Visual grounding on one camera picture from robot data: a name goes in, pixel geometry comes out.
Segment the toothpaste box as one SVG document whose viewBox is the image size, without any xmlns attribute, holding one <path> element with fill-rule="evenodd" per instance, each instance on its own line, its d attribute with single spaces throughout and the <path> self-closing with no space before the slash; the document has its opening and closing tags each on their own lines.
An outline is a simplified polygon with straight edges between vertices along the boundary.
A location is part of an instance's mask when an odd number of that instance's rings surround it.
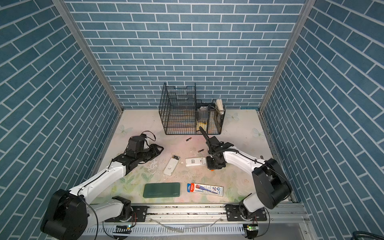
<svg viewBox="0 0 384 240">
<path fill-rule="evenodd" d="M 198 183 L 187 184 L 188 193 L 199 193 L 222 197 L 224 195 L 224 188 L 221 186 L 204 185 Z"/>
</svg>

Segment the grey remote with teal buttons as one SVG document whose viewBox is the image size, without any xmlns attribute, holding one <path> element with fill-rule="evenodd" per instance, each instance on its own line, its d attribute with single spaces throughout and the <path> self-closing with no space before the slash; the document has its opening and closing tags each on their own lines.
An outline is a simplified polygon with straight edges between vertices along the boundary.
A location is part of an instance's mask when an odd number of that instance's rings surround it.
<svg viewBox="0 0 384 240">
<path fill-rule="evenodd" d="M 179 156 L 173 155 L 169 159 L 169 161 L 168 161 L 168 163 L 167 163 L 167 165 L 163 171 L 164 175 L 171 176 L 173 174 L 174 170 L 176 169 L 176 167 L 179 163 L 179 160 L 180 160 Z"/>
</svg>

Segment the dark green rectangular case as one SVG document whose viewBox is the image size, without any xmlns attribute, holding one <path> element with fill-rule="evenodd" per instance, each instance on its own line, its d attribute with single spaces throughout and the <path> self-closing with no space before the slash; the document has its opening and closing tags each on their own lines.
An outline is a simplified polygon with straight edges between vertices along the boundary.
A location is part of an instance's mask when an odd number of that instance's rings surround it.
<svg viewBox="0 0 384 240">
<path fill-rule="evenodd" d="M 176 198 L 180 196 L 180 183 L 150 183 L 144 187 L 143 197 L 151 198 Z"/>
</svg>

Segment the yellow item in basket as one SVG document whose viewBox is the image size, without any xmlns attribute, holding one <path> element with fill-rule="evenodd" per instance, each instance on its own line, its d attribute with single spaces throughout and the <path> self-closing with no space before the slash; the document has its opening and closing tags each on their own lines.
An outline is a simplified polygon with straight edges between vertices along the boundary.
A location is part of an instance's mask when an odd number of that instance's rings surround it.
<svg viewBox="0 0 384 240">
<path fill-rule="evenodd" d="M 208 128 L 208 121 L 207 120 L 197 120 L 196 122 L 196 131 L 200 132 L 200 128 L 202 128 L 205 132 Z"/>
</svg>

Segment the white block in basket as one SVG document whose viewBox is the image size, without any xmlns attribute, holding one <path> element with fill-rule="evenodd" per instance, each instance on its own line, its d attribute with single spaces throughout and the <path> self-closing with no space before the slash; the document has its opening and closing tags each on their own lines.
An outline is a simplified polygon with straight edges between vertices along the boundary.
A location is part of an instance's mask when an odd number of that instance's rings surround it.
<svg viewBox="0 0 384 240">
<path fill-rule="evenodd" d="M 223 104 L 223 100 L 222 99 L 217 99 L 216 100 L 216 111 L 220 115 L 224 115 L 225 114 L 225 106 Z"/>
</svg>

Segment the white remote control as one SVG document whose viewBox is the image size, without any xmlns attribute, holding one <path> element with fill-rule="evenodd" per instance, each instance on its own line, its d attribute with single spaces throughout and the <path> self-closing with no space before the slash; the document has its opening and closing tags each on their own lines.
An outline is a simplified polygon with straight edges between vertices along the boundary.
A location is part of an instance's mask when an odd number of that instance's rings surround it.
<svg viewBox="0 0 384 240">
<path fill-rule="evenodd" d="M 205 157 L 186 158 L 186 167 L 206 166 L 207 160 Z"/>
</svg>

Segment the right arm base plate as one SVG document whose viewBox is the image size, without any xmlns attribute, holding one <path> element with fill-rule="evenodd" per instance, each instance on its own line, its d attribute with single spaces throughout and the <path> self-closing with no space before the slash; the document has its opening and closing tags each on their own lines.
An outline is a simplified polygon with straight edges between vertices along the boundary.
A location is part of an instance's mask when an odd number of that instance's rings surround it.
<svg viewBox="0 0 384 240">
<path fill-rule="evenodd" d="M 239 221 L 266 221 L 267 215 L 264 208 L 251 213 L 244 206 L 227 204 L 224 207 L 228 222 Z"/>
</svg>

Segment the aluminium front rail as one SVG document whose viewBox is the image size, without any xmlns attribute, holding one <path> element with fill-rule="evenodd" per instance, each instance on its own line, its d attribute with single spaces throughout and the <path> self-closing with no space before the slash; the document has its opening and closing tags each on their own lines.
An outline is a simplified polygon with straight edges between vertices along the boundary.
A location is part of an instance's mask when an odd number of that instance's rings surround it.
<svg viewBox="0 0 384 240">
<path fill-rule="evenodd" d="M 107 225 L 134 224 L 218 224 L 218 223 L 255 223 L 255 224 L 307 224 L 310 218 L 303 204 L 283 202 L 272 210 L 260 209 L 254 217 L 242 217 L 239 206 L 234 203 L 215 204 L 133 204 L 136 219 L 122 222 L 108 217 Z"/>
</svg>

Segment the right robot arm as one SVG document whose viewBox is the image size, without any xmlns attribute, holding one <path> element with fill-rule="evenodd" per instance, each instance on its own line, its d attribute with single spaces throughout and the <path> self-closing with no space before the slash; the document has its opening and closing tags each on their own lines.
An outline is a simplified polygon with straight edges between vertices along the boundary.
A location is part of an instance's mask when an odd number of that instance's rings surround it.
<svg viewBox="0 0 384 240">
<path fill-rule="evenodd" d="M 220 142 L 216 137 L 204 135 L 209 148 L 207 166 L 210 170 L 220 170 L 231 164 L 252 176 L 255 193 L 248 195 L 239 203 L 244 218 L 262 208 L 272 210 L 292 193 L 281 165 L 274 159 L 264 160 L 238 150 L 231 143 Z"/>
</svg>

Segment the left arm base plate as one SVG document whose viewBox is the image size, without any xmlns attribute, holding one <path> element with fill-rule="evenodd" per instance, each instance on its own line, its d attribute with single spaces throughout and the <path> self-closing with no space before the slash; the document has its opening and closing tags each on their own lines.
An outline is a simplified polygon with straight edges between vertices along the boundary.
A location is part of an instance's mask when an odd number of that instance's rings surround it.
<svg viewBox="0 0 384 240">
<path fill-rule="evenodd" d="M 146 217 L 147 217 L 147 212 L 148 212 L 149 206 L 130 206 L 124 207 L 122 210 L 122 213 L 114 218 L 107 219 L 107 223 L 112 223 L 112 222 L 133 222 L 133 223 L 140 223 L 140 222 L 145 222 Z"/>
</svg>

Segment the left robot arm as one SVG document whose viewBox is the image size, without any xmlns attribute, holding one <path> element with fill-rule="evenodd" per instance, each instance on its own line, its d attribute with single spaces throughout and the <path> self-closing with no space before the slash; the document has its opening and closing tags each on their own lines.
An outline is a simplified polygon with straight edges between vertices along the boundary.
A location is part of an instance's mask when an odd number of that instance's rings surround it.
<svg viewBox="0 0 384 240">
<path fill-rule="evenodd" d="M 124 152 L 113 158 L 102 171 L 69 190 L 57 190 L 43 217 L 41 232 L 57 240 L 77 240 L 88 228 L 109 220 L 128 222 L 134 226 L 138 216 L 130 200 L 115 196 L 103 204 L 92 205 L 92 202 L 138 165 L 162 153 L 164 147 L 148 144 L 148 140 L 145 132 L 131 137 Z"/>
</svg>

